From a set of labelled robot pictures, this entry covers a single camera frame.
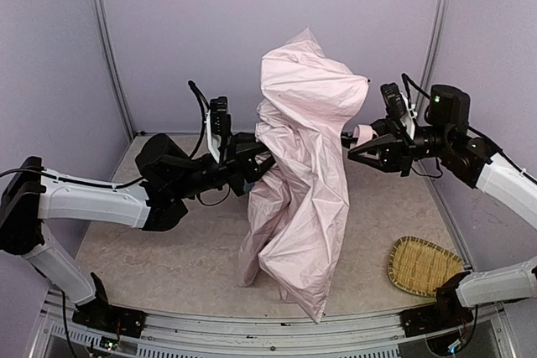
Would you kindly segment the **pink and black folding umbrella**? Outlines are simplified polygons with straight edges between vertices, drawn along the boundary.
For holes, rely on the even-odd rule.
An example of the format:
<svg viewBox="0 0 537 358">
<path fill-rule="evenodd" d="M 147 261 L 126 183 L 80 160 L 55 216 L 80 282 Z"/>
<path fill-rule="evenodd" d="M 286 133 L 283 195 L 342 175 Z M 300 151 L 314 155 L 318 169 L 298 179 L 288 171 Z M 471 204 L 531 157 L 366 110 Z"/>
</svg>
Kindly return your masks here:
<svg viewBox="0 0 537 358">
<path fill-rule="evenodd" d="M 263 56 L 260 89 L 255 136 L 275 163 L 248 195 L 240 282 L 266 272 L 283 300 L 320 322 L 349 212 L 341 133 L 360 111 L 368 80 L 326 57 L 304 30 Z"/>
</svg>

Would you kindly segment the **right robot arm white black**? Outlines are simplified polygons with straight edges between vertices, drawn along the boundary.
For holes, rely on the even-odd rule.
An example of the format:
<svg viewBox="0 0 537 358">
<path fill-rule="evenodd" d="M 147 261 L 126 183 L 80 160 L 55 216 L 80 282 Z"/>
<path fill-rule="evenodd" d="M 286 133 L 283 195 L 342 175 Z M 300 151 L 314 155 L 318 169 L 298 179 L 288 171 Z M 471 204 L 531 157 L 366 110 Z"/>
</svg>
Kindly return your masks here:
<svg viewBox="0 0 537 358">
<path fill-rule="evenodd" d="M 408 76 L 403 81 L 403 90 L 394 83 L 382 85 L 386 116 L 373 123 L 372 139 L 356 145 L 344 142 L 348 158 L 402 176 L 409 175 L 413 162 L 435 158 L 462 183 L 535 226 L 536 180 L 492 139 L 470 126 L 470 96 L 454 86 L 433 85 L 425 95 L 429 105 L 425 124 L 420 125 L 409 94 L 414 82 Z M 438 289 L 434 304 L 416 313 L 441 324 L 450 319 L 468 321 L 481 304 L 535 296 L 536 260 L 530 258 L 486 272 L 458 273 Z"/>
</svg>

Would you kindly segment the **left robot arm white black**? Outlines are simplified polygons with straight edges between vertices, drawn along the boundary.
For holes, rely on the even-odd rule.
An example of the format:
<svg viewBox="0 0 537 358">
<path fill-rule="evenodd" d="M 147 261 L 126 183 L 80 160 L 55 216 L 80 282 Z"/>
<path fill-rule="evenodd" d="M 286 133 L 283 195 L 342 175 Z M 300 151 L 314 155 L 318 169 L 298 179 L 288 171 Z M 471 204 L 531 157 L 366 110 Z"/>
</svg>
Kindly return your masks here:
<svg viewBox="0 0 537 358">
<path fill-rule="evenodd" d="M 110 314 L 100 278 L 85 274 L 55 240 L 45 221 L 102 221 L 142 231 L 174 228 L 187 214 L 187 199 L 228 187 L 244 195 L 275 164 L 268 148 L 251 133 L 231 135 L 199 158 L 187 155 L 166 134 L 152 136 L 135 158 L 139 179 L 127 184 L 63 176 L 29 157 L 1 197 L 1 249 L 21 256 L 60 288 L 78 312 Z"/>
</svg>

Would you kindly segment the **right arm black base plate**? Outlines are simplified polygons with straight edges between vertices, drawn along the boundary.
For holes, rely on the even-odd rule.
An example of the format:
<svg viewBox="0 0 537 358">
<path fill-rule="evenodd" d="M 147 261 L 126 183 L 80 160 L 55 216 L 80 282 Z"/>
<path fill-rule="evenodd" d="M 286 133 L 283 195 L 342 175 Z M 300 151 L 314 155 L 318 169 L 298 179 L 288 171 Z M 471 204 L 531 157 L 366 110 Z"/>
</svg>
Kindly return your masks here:
<svg viewBox="0 0 537 358">
<path fill-rule="evenodd" d="M 441 310 L 435 304 L 406 309 L 399 317 L 406 337 L 455 328 L 474 319 L 471 309 Z"/>
</svg>

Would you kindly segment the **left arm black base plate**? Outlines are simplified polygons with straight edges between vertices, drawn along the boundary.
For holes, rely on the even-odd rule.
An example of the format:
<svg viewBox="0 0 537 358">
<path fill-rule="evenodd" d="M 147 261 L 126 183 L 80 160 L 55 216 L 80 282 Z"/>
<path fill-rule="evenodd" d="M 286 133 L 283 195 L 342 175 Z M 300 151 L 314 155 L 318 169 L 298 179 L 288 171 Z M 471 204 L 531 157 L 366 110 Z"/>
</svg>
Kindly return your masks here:
<svg viewBox="0 0 537 358">
<path fill-rule="evenodd" d="M 105 309 L 86 312 L 77 309 L 73 313 L 72 321 L 90 329 L 139 339 L 144 329 L 146 316 L 146 313 L 141 310 L 110 305 Z"/>
</svg>

